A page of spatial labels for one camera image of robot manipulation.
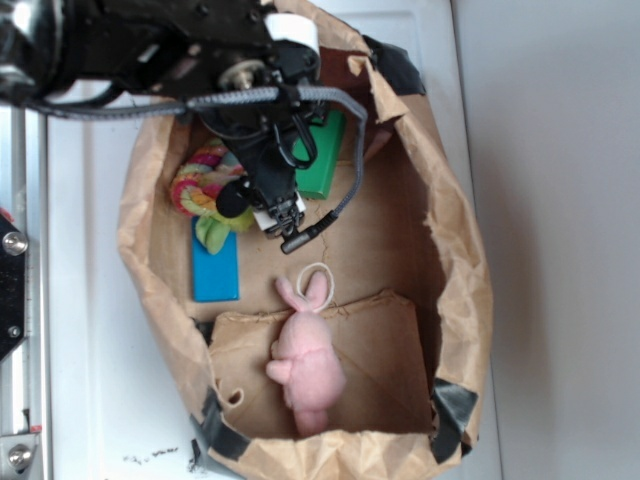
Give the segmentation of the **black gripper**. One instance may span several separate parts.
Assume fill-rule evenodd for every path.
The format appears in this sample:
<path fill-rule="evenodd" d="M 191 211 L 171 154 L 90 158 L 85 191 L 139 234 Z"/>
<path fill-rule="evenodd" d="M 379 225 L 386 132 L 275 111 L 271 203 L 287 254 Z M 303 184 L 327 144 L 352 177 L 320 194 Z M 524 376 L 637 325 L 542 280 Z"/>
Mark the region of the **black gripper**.
<path fill-rule="evenodd" d="M 245 173 L 222 190 L 221 214 L 235 218 L 249 207 L 260 229 L 282 237 L 288 254 L 307 243 L 301 233 L 296 171 L 317 157 L 310 127 L 323 121 L 323 102 L 304 100 L 301 89 L 319 84 L 320 49 L 315 29 L 271 29 L 275 57 L 258 73 L 259 85 L 232 93 L 234 102 L 200 112 L 206 127 L 219 135 Z"/>

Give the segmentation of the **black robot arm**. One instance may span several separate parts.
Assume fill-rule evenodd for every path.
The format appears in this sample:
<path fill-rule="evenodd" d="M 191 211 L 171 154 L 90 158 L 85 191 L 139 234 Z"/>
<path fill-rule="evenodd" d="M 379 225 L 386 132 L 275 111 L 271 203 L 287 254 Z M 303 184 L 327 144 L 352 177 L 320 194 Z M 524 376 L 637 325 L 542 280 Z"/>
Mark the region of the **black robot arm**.
<path fill-rule="evenodd" d="M 244 174 L 222 213 L 266 217 L 292 252 L 301 228 L 295 173 L 316 159 L 312 122 L 325 112 L 305 87 L 320 76 L 316 25 L 267 1 L 5 1 L 1 100 L 66 118 L 110 118 L 120 95 L 168 99 L 162 113 L 198 116 Z"/>

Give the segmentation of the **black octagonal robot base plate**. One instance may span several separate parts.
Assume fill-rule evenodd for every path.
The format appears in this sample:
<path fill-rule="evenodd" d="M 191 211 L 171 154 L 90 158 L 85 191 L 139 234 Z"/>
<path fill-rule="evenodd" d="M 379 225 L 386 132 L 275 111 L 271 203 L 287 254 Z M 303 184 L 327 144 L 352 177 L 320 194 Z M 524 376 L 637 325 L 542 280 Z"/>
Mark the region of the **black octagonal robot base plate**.
<path fill-rule="evenodd" d="M 1 360 L 24 340 L 27 236 L 1 210 Z"/>

